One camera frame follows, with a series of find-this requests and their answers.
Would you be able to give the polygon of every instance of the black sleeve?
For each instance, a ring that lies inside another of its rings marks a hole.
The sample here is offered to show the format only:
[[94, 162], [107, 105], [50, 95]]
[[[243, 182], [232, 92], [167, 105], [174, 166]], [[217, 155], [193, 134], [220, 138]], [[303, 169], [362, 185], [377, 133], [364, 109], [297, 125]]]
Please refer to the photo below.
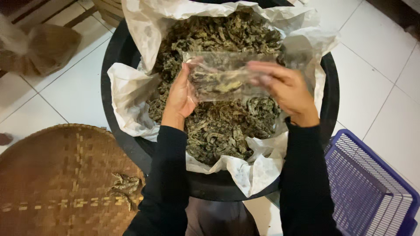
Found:
[[320, 127], [290, 124], [286, 161], [280, 176], [280, 218], [284, 236], [341, 235], [320, 143]]
[[160, 126], [152, 168], [142, 190], [144, 199], [123, 236], [185, 235], [189, 198], [186, 139], [183, 131]]

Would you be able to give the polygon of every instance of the woven bamboo tray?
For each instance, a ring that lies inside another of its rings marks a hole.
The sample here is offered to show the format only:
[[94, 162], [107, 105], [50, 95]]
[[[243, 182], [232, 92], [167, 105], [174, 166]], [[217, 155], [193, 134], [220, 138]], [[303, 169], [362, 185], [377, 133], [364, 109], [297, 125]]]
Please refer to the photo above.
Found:
[[18, 141], [0, 155], [1, 235], [122, 235], [136, 214], [107, 194], [112, 172], [143, 172], [102, 128], [64, 124]]

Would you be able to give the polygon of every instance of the white tissue paper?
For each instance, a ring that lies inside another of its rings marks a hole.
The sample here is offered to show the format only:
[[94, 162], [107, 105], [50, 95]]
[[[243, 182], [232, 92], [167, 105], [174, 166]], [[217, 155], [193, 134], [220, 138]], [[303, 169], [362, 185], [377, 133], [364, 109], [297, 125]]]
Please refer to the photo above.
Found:
[[[148, 116], [146, 103], [150, 91], [160, 82], [159, 75], [150, 75], [162, 38], [178, 20], [190, 16], [227, 16], [238, 6], [250, 6], [267, 19], [267, 27], [284, 36], [287, 53], [305, 54], [310, 58], [304, 67], [305, 79], [320, 112], [325, 84], [321, 58], [338, 44], [338, 33], [318, 26], [319, 17], [313, 8], [274, 7], [262, 9], [256, 3], [204, 4], [189, 0], [123, 0], [123, 11], [133, 40], [142, 55], [138, 70], [115, 63], [108, 70], [111, 79], [112, 106], [120, 129], [132, 136], [156, 142], [159, 126]], [[247, 160], [221, 156], [212, 167], [186, 153], [186, 169], [199, 173], [227, 170], [244, 193], [250, 197], [270, 185], [279, 175], [287, 149], [287, 129], [283, 118], [276, 122], [273, 138], [246, 138], [254, 154]]]

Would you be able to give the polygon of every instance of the black tub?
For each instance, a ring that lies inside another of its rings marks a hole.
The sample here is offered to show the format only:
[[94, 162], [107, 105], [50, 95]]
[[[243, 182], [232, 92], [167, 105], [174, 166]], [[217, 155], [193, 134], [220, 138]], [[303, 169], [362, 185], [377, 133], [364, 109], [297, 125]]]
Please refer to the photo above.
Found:
[[[227, 1], [204, 0], [202, 2], [223, 3]], [[277, 5], [291, 6], [286, 0], [276, 0], [273, 2], [265, 0], [260, 3], [260, 6], [263, 8]], [[120, 130], [111, 106], [111, 84], [107, 75], [107, 70], [115, 62], [137, 68], [139, 61], [140, 52], [134, 44], [126, 22], [121, 21], [111, 38], [102, 64], [102, 103], [109, 126], [118, 144], [145, 174], [149, 174], [152, 161], [151, 155], [153, 154], [155, 143], [140, 137], [132, 137]], [[322, 142], [326, 145], [331, 137], [337, 120], [339, 110], [339, 80], [334, 59], [330, 53], [323, 57], [321, 66], [327, 74], [321, 109]], [[192, 197], [213, 201], [242, 201], [265, 196], [278, 190], [279, 183], [279, 178], [277, 178], [272, 184], [258, 194], [246, 198], [235, 185], [228, 171], [220, 171], [210, 175], [188, 172], [188, 180], [191, 189], [190, 195]]]

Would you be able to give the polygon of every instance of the blue plastic basket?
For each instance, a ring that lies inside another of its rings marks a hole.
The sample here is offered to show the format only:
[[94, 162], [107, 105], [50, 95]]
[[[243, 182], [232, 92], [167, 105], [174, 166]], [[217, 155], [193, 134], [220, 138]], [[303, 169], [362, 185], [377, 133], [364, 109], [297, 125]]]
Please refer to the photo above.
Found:
[[344, 235], [412, 235], [419, 194], [352, 132], [325, 149], [334, 219]]

